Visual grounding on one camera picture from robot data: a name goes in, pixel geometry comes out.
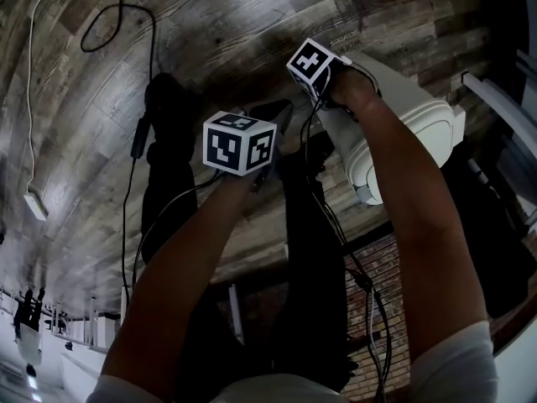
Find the wooden ceiling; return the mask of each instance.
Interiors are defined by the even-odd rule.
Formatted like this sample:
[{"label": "wooden ceiling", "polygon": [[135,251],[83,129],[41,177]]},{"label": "wooden ceiling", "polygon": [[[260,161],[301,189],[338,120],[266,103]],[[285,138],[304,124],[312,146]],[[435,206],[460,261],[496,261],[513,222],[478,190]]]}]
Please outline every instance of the wooden ceiling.
[{"label": "wooden ceiling", "polygon": [[[122,202],[133,132],[143,115],[151,23],[126,11],[120,34],[93,54],[81,36],[100,9],[117,0],[44,0],[34,31],[34,107],[37,158],[31,188],[50,215],[35,220],[23,201],[30,176],[26,108],[29,15],[36,0],[0,0],[0,247],[8,290],[47,288],[73,315],[96,297],[99,310],[118,311]],[[203,94],[205,117],[271,97],[292,97],[297,117],[284,148],[297,145],[308,103],[285,71],[307,37],[334,51],[363,50],[411,77],[437,97],[468,112],[468,133],[486,126],[487,109],[461,87],[460,73],[487,69],[489,30],[482,0],[126,0],[150,8],[158,22],[156,63]],[[109,11],[88,44],[115,28]],[[196,179],[210,171],[197,150]],[[127,209],[128,268],[139,241],[149,167],[140,160]],[[337,156],[322,176],[327,199],[349,238],[386,220],[382,207],[358,205]],[[200,200],[206,196],[201,193]],[[216,280],[284,256],[284,199],[271,181],[245,213],[227,246]]]}]

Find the black pants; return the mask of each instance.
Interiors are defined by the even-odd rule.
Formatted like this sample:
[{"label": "black pants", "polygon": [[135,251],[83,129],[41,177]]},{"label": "black pants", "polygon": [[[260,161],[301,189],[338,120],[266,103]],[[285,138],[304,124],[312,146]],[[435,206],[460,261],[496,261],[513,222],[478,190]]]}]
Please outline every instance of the black pants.
[{"label": "black pants", "polygon": [[[194,186],[191,153],[181,156],[174,150],[159,141],[149,148],[143,234],[171,199]],[[207,402],[237,380],[270,373],[297,374],[336,391],[349,380],[347,293],[339,241],[311,194],[300,156],[286,157],[280,174],[286,198],[289,294],[274,329],[271,354],[259,357],[238,342],[209,288],[190,317],[178,366],[178,397]],[[322,199],[320,182],[315,192]],[[194,192],[167,209],[144,243],[146,263],[196,210]]]},{"label": "black pants", "polygon": [[39,319],[41,318],[43,303],[38,301],[32,310],[32,295],[32,290],[26,291],[24,301],[18,303],[17,311],[13,317],[13,325],[15,326],[15,335],[17,338],[20,338],[21,324],[33,328],[36,332],[39,331]]}]

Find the light fixture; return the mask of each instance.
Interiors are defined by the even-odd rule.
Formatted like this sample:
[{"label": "light fixture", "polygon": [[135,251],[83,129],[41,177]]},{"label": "light fixture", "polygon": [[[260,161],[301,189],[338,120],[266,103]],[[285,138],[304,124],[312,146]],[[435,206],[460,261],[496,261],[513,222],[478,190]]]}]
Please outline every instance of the light fixture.
[{"label": "light fixture", "polygon": [[33,388],[34,390],[37,390],[37,380],[35,380],[34,377],[32,377],[32,376],[28,377],[28,385],[30,385],[30,388]]}]

